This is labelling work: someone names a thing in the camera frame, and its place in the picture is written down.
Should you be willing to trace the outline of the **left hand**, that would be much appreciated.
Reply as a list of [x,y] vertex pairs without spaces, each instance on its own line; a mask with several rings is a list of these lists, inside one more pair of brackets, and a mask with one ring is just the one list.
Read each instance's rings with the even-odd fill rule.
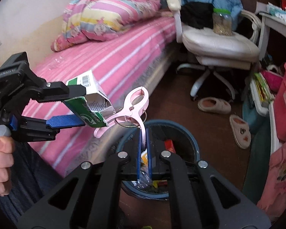
[[14,165],[14,150],[13,139],[0,136],[0,196],[8,195],[12,188],[10,168]]

